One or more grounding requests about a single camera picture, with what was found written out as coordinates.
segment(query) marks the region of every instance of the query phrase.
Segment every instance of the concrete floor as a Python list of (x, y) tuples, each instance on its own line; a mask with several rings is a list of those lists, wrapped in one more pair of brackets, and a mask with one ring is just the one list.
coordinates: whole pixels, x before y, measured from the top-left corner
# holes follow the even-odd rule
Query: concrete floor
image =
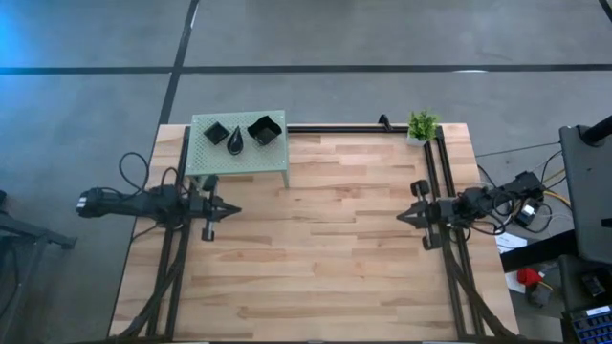
[[(188, 5), (4, 0), (0, 67), (172, 66)], [(612, 63), (611, 34), (597, 0), (202, 0), (185, 65)], [(74, 251), (48, 252), (29, 304), (40, 319), (30, 323), (29, 339), (105, 336), (134, 220), (84, 220), (74, 208), (92, 186), (128, 189), (117, 162), (126, 151), (150, 154), (168, 80), (0, 75), (0, 188), (10, 194), (8, 211), (78, 237)], [(183, 75), (169, 122), (268, 109), (285, 109), (293, 123), (373, 122), (380, 114), (404, 121), (428, 107), (444, 122), (466, 122), (476, 154), (484, 154), (555, 141), (562, 125), (608, 116), (611, 89), (605, 72)], [(557, 150), (478, 161), (502, 183)], [(136, 164), (130, 170), (142, 175)], [(551, 232), (570, 226), (555, 221)], [(554, 319), (514, 300), (523, 333), (559, 339)]]

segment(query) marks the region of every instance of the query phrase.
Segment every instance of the wooden tabletop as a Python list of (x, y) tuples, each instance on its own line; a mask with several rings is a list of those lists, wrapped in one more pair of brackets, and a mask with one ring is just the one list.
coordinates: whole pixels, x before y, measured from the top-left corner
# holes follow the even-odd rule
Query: wooden tabletop
[[(479, 181), (470, 134), (466, 124), (443, 126), (460, 191)], [(150, 186), (178, 164), (184, 129), (160, 128)], [(213, 243), (193, 223), (175, 340), (456, 339), (441, 250), (425, 251), (424, 232), (395, 219), (415, 202), (410, 184), (428, 179), (423, 148), (401, 134), (289, 139), (290, 189), (277, 173), (221, 177), (219, 195), (243, 211), (215, 225)], [(152, 225), (139, 219), (135, 233)], [(131, 246), (111, 334), (153, 291), (163, 237), (154, 230)], [(469, 250), (479, 292), (517, 333), (493, 237), (472, 233)], [(166, 307), (167, 297), (160, 332)]]

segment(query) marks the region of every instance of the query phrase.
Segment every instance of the red object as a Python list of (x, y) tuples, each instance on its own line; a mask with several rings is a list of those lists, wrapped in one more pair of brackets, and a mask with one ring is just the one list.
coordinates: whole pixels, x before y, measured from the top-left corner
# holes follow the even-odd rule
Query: red object
[(520, 269), (516, 273), (516, 281), (530, 287), (531, 285), (542, 282), (542, 276), (534, 269)]

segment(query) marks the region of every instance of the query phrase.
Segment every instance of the potted plant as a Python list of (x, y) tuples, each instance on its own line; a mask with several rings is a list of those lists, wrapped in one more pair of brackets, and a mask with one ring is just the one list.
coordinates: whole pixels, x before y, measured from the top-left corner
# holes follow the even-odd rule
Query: potted plant
[(410, 112), (410, 120), (408, 121), (407, 142), (411, 146), (422, 147), (425, 142), (436, 137), (436, 127), (438, 126), (438, 117), (431, 114), (427, 109), (416, 114)]

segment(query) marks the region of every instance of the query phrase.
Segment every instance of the small green plant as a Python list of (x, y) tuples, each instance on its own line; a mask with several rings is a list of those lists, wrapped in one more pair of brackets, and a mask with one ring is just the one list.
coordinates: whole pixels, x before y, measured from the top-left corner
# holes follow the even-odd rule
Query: small green plant
[(416, 114), (410, 112), (408, 121), (408, 134), (411, 138), (418, 140), (432, 140), (436, 137), (436, 127), (438, 126), (438, 116), (431, 114), (427, 109)]

